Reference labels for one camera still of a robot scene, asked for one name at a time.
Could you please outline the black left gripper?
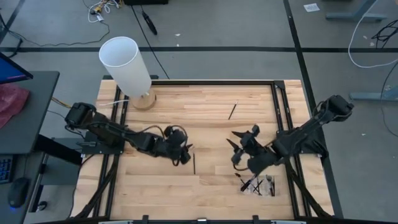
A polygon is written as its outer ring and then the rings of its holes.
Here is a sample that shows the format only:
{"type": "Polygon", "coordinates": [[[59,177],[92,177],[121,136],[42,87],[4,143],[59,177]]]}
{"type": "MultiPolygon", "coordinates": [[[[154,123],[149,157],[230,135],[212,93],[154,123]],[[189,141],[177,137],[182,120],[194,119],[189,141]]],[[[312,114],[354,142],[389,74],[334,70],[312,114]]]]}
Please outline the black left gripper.
{"type": "Polygon", "coordinates": [[[187,144],[188,135],[186,130],[179,125],[167,126],[163,131],[164,150],[161,156],[168,158],[172,164],[186,164],[190,160],[193,144],[187,144]]]}

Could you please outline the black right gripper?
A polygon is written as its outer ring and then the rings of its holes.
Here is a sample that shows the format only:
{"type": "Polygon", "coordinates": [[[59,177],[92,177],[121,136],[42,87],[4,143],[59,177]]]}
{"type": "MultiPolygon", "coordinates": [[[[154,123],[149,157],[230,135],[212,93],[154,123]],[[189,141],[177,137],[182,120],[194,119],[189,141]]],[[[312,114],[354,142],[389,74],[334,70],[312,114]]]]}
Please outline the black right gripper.
{"type": "Polygon", "coordinates": [[[240,138],[240,146],[232,142],[230,139],[227,139],[234,151],[234,155],[231,158],[233,164],[239,164],[241,156],[244,153],[249,154],[250,156],[256,156],[259,154],[260,144],[256,141],[256,137],[260,133],[258,125],[255,124],[251,131],[232,131],[232,133],[240,138]]]}

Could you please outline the large black powder brush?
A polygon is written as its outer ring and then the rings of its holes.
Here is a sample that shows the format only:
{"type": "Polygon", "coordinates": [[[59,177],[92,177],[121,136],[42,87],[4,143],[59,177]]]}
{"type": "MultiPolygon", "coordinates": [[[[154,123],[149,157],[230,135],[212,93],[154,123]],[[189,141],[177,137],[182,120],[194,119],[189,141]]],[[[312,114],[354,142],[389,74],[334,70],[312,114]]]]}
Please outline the large black powder brush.
{"type": "Polygon", "coordinates": [[[244,191],[251,185],[251,183],[253,182],[253,180],[254,180],[255,178],[257,178],[257,175],[256,175],[256,174],[254,174],[249,180],[247,180],[247,181],[243,184],[243,186],[240,188],[240,191],[244,192],[244,191]]]}

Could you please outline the clear acrylic organizer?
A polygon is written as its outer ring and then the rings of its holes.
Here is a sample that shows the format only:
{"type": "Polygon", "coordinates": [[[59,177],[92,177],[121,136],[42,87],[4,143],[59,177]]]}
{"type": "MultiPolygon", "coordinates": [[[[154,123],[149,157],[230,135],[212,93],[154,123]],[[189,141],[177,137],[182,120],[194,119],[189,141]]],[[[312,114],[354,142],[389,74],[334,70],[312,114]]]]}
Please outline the clear acrylic organizer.
{"type": "MultiPolygon", "coordinates": [[[[269,175],[269,176],[274,177],[274,179],[275,179],[275,197],[276,197],[277,195],[280,195],[280,190],[277,188],[277,177],[274,175],[269,175]]],[[[266,175],[260,175],[257,178],[255,178],[253,180],[253,182],[251,183],[251,185],[243,192],[243,194],[259,196],[257,193],[254,192],[254,186],[257,185],[256,179],[259,179],[260,181],[263,180],[262,184],[260,185],[260,191],[261,191],[262,197],[271,197],[267,194],[266,175]]]]}

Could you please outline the wooden lamp base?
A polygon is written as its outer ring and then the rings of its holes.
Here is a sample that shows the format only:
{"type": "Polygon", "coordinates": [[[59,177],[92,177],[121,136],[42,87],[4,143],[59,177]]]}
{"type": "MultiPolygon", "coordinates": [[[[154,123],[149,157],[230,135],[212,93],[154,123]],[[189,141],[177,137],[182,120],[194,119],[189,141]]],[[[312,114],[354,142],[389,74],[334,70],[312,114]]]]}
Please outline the wooden lamp base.
{"type": "Polygon", "coordinates": [[[140,111],[151,109],[157,101],[157,96],[153,89],[148,90],[145,94],[130,99],[132,106],[140,111]]]}

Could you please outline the white cylindrical lamp shade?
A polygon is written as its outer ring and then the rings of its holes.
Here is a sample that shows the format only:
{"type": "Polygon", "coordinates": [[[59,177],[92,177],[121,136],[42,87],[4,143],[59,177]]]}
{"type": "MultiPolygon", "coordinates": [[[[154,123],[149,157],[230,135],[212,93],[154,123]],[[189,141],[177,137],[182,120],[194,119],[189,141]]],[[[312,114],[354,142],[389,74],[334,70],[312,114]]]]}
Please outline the white cylindrical lamp shade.
{"type": "Polygon", "coordinates": [[[152,80],[139,47],[132,38],[120,36],[107,40],[98,56],[125,95],[134,98],[149,94],[152,80]]]}

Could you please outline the black handheld tool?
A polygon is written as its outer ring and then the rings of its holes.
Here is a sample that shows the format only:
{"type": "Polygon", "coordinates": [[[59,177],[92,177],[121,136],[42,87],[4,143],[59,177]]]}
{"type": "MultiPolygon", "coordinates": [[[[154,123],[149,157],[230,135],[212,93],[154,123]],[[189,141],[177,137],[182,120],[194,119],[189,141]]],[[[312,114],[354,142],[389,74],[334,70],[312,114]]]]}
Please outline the black handheld tool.
{"type": "Polygon", "coordinates": [[[150,19],[150,17],[144,12],[142,11],[142,16],[147,24],[147,26],[149,27],[150,31],[154,34],[157,35],[158,31],[154,25],[154,23],[152,22],[152,20],[150,19]]]}

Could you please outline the grey desk foot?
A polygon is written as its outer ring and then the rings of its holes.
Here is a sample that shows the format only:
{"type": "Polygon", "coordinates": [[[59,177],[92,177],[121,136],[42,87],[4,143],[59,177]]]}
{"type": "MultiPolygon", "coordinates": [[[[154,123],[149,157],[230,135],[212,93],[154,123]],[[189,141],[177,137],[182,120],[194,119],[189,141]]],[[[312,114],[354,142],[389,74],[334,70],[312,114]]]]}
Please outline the grey desk foot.
{"type": "Polygon", "coordinates": [[[351,22],[381,22],[387,19],[384,14],[370,13],[377,0],[361,0],[361,4],[354,12],[328,12],[325,19],[351,22]]]}
{"type": "Polygon", "coordinates": [[[354,92],[349,94],[351,100],[398,101],[398,86],[387,87],[382,92],[354,92]]]}

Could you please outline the black box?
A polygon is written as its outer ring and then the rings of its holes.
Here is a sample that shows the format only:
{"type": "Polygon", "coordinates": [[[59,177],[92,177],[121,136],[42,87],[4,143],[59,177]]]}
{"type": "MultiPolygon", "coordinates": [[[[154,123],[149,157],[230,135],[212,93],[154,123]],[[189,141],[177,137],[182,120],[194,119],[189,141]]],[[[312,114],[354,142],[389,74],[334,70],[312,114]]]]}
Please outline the black box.
{"type": "Polygon", "coordinates": [[[123,0],[124,4],[134,5],[152,5],[152,4],[168,4],[169,0],[123,0]]]}

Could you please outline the dark grey desk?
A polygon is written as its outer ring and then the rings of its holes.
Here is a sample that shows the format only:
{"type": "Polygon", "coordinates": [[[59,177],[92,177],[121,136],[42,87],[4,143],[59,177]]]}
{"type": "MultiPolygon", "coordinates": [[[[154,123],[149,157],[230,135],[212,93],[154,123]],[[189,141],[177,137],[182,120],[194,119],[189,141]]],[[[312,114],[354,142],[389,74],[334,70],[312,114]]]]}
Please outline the dark grey desk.
{"type": "Polygon", "coordinates": [[[33,78],[16,85],[29,90],[30,95],[22,111],[0,129],[0,159],[13,158],[12,180],[26,178],[27,193],[24,204],[12,208],[7,195],[12,183],[0,184],[0,224],[23,224],[29,204],[35,197],[36,182],[41,180],[42,165],[47,157],[54,157],[61,166],[70,166],[72,177],[80,168],[80,153],[40,134],[59,72],[32,72],[33,78]]]}

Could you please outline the black computer mouse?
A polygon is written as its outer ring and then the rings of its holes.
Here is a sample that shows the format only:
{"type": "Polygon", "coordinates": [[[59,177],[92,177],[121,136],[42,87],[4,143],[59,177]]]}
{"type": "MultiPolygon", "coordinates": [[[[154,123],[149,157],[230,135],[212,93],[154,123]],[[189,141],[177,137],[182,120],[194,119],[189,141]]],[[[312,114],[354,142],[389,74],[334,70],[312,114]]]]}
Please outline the black computer mouse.
{"type": "Polygon", "coordinates": [[[26,177],[16,179],[10,186],[7,202],[12,208],[21,207],[27,198],[30,180],[26,177]]]}

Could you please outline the pink cloth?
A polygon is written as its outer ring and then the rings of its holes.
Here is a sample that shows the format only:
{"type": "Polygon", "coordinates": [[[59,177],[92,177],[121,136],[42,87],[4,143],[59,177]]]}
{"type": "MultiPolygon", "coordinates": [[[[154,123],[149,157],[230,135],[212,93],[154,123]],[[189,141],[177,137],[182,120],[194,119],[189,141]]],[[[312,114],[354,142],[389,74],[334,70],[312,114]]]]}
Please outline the pink cloth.
{"type": "Polygon", "coordinates": [[[21,112],[29,97],[29,93],[29,90],[12,83],[0,85],[0,129],[13,116],[21,112]]]}

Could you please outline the black keyboard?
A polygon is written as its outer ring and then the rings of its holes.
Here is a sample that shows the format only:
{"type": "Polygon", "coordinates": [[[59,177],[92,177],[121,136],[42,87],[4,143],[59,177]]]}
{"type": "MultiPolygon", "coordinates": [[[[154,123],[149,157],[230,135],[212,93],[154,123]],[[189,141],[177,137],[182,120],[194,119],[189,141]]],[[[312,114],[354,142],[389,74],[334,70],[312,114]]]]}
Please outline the black keyboard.
{"type": "Polygon", "coordinates": [[[13,167],[13,155],[0,155],[0,184],[7,184],[12,180],[13,167]]]}

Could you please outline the computer monitor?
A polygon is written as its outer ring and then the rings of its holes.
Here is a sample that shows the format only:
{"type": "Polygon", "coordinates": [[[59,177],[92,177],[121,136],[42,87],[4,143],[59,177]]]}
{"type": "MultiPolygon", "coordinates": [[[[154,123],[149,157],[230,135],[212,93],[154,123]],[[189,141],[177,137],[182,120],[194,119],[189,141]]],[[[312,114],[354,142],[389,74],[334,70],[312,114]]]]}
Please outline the computer monitor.
{"type": "Polygon", "coordinates": [[[0,84],[33,79],[34,76],[9,57],[0,53],[0,84]]]}

